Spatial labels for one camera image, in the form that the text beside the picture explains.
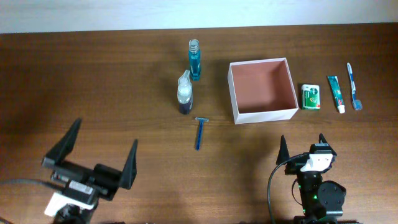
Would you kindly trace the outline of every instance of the blue mouthwash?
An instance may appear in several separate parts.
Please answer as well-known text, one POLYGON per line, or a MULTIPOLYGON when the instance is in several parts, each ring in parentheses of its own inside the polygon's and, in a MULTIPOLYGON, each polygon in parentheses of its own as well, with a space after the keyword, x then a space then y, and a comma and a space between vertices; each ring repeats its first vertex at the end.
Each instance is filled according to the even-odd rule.
POLYGON ((189 64, 191 66, 191 77, 193 81, 198 81, 200 79, 201 74, 201 65, 200 65, 200 48, 199 41, 196 39, 189 41, 189 64))

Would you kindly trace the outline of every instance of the spray bottle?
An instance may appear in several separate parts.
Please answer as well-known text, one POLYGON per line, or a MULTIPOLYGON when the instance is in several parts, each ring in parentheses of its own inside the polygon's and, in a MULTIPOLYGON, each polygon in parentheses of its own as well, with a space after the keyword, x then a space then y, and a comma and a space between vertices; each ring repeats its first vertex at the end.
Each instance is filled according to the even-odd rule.
POLYGON ((193 94, 189 74, 190 71, 186 70, 184 74, 178 79, 177 99, 180 103, 181 114, 189 114, 192 109, 193 94))

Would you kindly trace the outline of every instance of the white box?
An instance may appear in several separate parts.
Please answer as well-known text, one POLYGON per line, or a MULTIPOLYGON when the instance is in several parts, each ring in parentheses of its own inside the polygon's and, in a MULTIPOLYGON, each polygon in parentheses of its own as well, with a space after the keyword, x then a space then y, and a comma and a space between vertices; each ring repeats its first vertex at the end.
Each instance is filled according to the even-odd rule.
POLYGON ((286 120, 299 109, 286 58, 230 63, 228 85, 235 124, 286 120))

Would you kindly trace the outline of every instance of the blue toothbrush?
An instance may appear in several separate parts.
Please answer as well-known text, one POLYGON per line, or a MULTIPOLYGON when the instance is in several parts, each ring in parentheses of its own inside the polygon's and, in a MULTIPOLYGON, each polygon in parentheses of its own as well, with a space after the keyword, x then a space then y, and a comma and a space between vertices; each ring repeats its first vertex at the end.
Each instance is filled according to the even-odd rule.
POLYGON ((348 69, 348 74, 349 74, 349 80, 351 81, 351 94, 353 96, 353 107, 355 110, 361 110, 362 109, 362 103, 360 100, 357 100, 355 97, 355 83, 354 83, 354 75, 353 75, 353 69, 351 68, 351 65, 347 63, 347 69, 348 69))

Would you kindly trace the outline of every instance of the green toothpaste box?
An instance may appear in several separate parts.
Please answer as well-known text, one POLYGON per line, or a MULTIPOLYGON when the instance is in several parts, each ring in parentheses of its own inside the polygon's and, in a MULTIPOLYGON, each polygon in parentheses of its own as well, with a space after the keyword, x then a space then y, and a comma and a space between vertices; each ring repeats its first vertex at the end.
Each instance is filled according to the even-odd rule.
POLYGON ((319 110, 321 108, 318 85, 304 84, 301 87, 303 110, 319 110))

